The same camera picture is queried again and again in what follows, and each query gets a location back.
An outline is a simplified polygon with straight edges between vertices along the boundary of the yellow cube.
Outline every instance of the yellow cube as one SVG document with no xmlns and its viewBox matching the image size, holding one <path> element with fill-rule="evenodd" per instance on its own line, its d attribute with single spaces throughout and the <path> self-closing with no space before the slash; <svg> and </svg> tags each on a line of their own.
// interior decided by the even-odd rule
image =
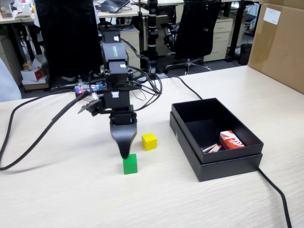
<svg viewBox="0 0 304 228">
<path fill-rule="evenodd" d="M 157 146 L 157 139 L 153 133 L 142 135 L 142 145 L 146 151 L 153 150 Z"/>
</svg>

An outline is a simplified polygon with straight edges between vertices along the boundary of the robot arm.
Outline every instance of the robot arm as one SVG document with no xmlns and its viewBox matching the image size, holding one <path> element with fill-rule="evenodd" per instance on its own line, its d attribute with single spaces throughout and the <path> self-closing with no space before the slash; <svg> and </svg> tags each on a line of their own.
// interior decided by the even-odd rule
<svg viewBox="0 0 304 228">
<path fill-rule="evenodd" d="M 124 43 L 119 40 L 119 31 L 104 31 L 102 41 L 105 88 L 103 95 L 83 107 L 92 116 L 110 114 L 110 132 L 116 141 L 123 159 L 130 154 L 130 147 L 137 134 L 136 113 L 130 105 L 132 71 L 128 69 Z"/>
</svg>

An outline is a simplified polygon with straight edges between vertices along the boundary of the open box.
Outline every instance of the open box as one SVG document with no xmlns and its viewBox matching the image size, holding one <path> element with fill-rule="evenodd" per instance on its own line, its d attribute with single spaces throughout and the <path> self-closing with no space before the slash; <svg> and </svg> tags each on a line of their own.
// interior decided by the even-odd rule
<svg viewBox="0 0 304 228">
<path fill-rule="evenodd" d="M 216 98 L 172 104 L 170 126 L 199 181 L 256 171 L 263 143 Z M 232 130 L 245 147 L 225 150 L 220 132 Z M 222 145 L 204 154 L 211 145 Z"/>
</svg>

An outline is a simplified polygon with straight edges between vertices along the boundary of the white label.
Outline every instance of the white label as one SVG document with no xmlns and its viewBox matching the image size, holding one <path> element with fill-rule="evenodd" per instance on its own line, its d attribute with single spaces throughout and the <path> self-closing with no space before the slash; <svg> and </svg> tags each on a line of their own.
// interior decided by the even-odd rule
<svg viewBox="0 0 304 228">
<path fill-rule="evenodd" d="M 277 25 L 280 19 L 281 12 L 275 9 L 266 8 L 264 15 L 264 21 L 268 21 L 271 24 Z"/>
</svg>

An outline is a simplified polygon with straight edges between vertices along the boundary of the green cube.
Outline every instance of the green cube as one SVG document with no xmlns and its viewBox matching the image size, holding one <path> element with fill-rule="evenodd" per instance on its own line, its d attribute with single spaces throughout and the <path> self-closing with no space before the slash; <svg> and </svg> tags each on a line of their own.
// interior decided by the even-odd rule
<svg viewBox="0 0 304 228">
<path fill-rule="evenodd" d="M 137 159 L 136 154 L 130 154 L 127 159 L 123 160 L 123 173 L 131 174 L 137 173 Z"/>
</svg>

